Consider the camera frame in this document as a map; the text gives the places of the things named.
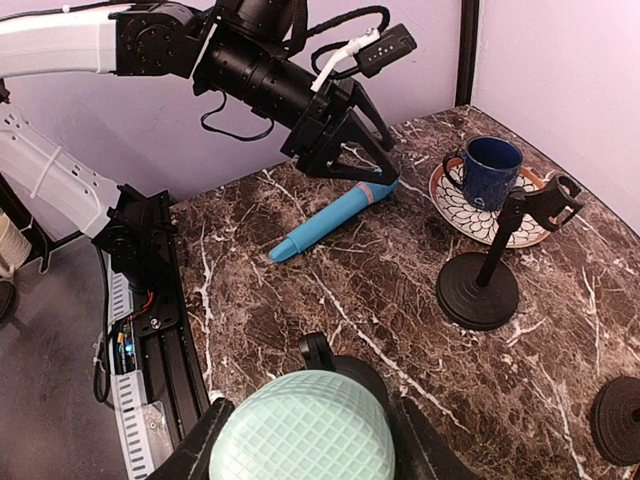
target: light green object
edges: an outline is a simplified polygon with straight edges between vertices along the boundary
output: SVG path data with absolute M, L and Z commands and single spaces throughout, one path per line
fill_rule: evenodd
M 395 451 L 371 392 L 334 372 L 280 377 L 225 425 L 211 454 L 212 480 L 392 480 Z

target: speckled blue mug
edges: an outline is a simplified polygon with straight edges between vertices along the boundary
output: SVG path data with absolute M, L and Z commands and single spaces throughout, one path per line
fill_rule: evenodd
M 449 163 L 462 158 L 462 182 L 449 172 Z M 447 155 L 444 174 L 462 192 L 465 200 L 485 212 L 500 211 L 513 189 L 522 167 L 522 153 L 515 145 L 496 137 L 476 137 L 467 148 Z

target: dark marble surface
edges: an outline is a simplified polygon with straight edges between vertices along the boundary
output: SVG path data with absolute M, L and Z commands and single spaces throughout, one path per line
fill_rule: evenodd
M 175 207 L 182 275 L 212 398 L 240 403 L 301 366 L 297 340 L 324 331 L 413 398 L 459 457 L 487 479 L 620 479 L 592 445 L 599 388 L 640 375 L 640 241 L 598 200 L 543 244 L 510 251 L 522 290 L 501 330 L 477 334 L 440 312 L 434 284 L 452 256 L 485 251 L 440 217 L 429 177 L 479 134 L 518 145 L 541 177 L 557 169 L 490 117 L 458 108 L 393 128 L 403 182 L 321 246 L 286 265 L 268 253 L 352 187 L 291 165 Z M 347 152 L 355 159 L 358 151 Z

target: white wall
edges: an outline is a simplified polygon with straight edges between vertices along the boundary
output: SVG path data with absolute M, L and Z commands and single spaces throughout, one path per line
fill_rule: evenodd
M 640 232 L 640 2 L 482 2 L 473 103 Z
M 3 0 L 0 16 L 59 7 L 60 0 Z M 72 5 L 86 2 L 72 1 Z M 187 0 L 206 8 L 213 0 Z M 389 123 L 427 115 L 452 106 L 459 45 L 460 0 L 310 0 L 315 25 L 354 8 L 383 3 L 393 23 L 404 22 L 419 50 L 373 80 L 364 79 L 371 97 Z M 296 61 L 308 66 L 312 49 L 360 35 L 378 17 L 357 21 L 310 42 Z M 58 74 L 10 79 L 13 105 L 43 133 L 62 143 L 81 162 L 146 195 L 163 189 L 185 199 L 283 161 L 279 153 L 288 132 L 279 128 L 253 144 L 204 132 L 200 116 L 219 104 L 214 93 L 196 98 L 191 82 L 179 78 L 117 78 Z M 225 128 L 251 134 L 264 123 L 231 99 L 216 118 Z M 37 206 L 55 236 L 72 231 L 56 212 Z

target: phone holder stand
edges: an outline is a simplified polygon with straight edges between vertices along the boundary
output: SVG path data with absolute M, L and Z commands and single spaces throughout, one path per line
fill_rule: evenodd
M 576 200 L 581 191 L 565 175 L 556 175 L 537 192 L 514 189 L 498 217 L 499 228 L 489 253 L 465 253 L 440 271 L 436 296 L 447 317 L 476 331 L 495 330 L 508 323 L 520 301 L 518 281 L 501 261 L 511 235 L 527 214 L 545 230 L 558 231 L 584 207 Z
M 620 377 L 605 385 L 591 408 L 590 423 L 606 461 L 620 467 L 640 463 L 640 380 Z

